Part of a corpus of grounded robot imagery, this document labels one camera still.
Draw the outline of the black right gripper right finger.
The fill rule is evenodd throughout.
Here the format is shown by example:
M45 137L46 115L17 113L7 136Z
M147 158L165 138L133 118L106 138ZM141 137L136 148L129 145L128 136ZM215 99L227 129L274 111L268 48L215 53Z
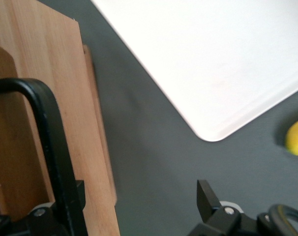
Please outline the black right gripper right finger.
M219 200L206 180L197 181L197 207L202 221L190 236L273 235L267 213L250 218L239 205Z

